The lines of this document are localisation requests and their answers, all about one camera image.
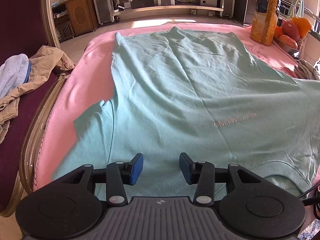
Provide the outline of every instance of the bottle label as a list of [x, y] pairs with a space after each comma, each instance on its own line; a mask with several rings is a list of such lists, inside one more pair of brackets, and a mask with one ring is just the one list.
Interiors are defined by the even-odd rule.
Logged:
[[256, 11], [258, 13], [267, 13], [269, 0], [257, 0]]

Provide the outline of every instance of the white logo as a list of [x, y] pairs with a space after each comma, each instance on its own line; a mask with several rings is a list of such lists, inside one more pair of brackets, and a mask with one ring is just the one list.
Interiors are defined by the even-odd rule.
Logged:
[[159, 205], [162, 205], [162, 204], [164, 204], [164, 203], [165, 203], [165, 201], [162, 200], [162, 199], [160, 199], [160, 200], [157, 201], [157, 204], [159, 204]]

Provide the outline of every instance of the red fruit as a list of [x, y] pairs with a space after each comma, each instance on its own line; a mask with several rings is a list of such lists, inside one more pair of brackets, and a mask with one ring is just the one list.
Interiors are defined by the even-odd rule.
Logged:
[[300, 39], [300, 32], [297, 25], [292, 21], [283, 21], [281, 25], [284, 34], [288, 35], [290, 38], [298, 41]]
[[279, 37], [279, 40], [282, 41], [285, 45], [289, 46], [290, 48], [293, 48], [293, 49], [298, 49], [298, 45], [297, 43], [295, 42], [294, 39], [291, 39], [289, 36], [287, 35], [281, 35]]

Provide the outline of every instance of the black cabinet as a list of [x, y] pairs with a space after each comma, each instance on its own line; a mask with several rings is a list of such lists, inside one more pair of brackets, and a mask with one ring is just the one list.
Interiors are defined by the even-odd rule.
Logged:
[[256, 4], [257, 0], [235, 0], [234, 19], [243, 25], [252, 24]]

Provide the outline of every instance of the clothing pile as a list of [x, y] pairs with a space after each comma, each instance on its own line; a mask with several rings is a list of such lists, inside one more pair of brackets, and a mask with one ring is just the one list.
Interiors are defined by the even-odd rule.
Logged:
[[18, 116], [20, 96], [44, 84], [51, 71], [58, 74], [74, 67], [62, 50], [49, 46], [42, 46], [30, 59], [20, 54], [0, 66], [0, 144], [8, 132], [10, 120]]
[[299, 59], [298, 66], [294, 66], [294, 72], [301, 79], [320, 81], [320, 74], [318, 70], [304, 59]]

